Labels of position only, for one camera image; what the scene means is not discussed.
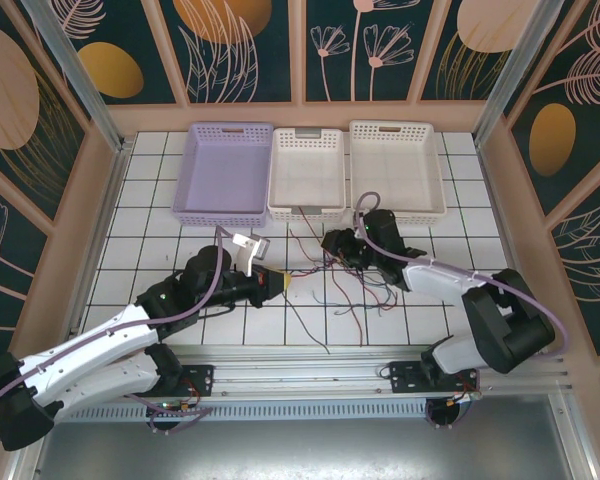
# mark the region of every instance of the white tile floor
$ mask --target white tile floor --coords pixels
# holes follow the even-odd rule
[[[185,139],[185,132],[138,135],[85,309],[83,329],[111,318],[149,286],[166,278],[174,269],[183,268],[200,248],[213,242],[213,228],[181,227],[171,215]],[[467,269],[488,272],[504,268],[506,261],[471,136],[436,134],[436,142],[449,214],[431,229],[401,225],[399,230],[405,244]],[[313,225],[319,236],[341,227]],[[251,233],[250,229],[230,230]],[[322,258],[320,246],[305,223],[286,224],[269,219],[264,228],[254,229],[254,233],[270,239],[265,263],[271,267],[296,274],[312,268],[302,249],[313,259]],[[227,249],[235,254],[235,248]],[[427,295],[394,290],[397,294],[394,308],[373,308],[378,302],[386,302],[389,294],[377,286],[377,273],[366,273],[365,280],[366,289],[357,278],[336,267],[333,271],[294,278],[288,299],[297,307],[311,334],[328,345],[359,344],[356,318],[364,345],[430,344],[450,333],[468,331],[462,309],[443,305]],[[353,311],[338,286],[355,305]],[[197,345],[313,343],[293,310],[285,306],[282,296],[261,309],[242,303],[230,314],[200,320],[170,337],[168,342]]]

